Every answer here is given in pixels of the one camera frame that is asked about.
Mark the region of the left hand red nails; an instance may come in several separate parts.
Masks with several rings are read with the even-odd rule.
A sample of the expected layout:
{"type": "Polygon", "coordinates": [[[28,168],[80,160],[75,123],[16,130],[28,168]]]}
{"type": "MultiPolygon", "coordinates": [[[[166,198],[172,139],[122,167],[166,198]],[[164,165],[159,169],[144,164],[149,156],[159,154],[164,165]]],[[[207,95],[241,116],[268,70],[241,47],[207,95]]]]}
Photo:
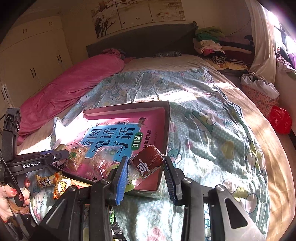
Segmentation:
{"type": "Polygon", "coordinates": [[[16,190],[11,188],[10,185],[1,185],[1,220],[8,222],[13,217],[13,214],[26,215],[30,212],[30,181],[28,178],[24,180],[25,189],[22,191],[24,204],[23,207],[18,207],[12,200],[16,196],[16,190]]]}

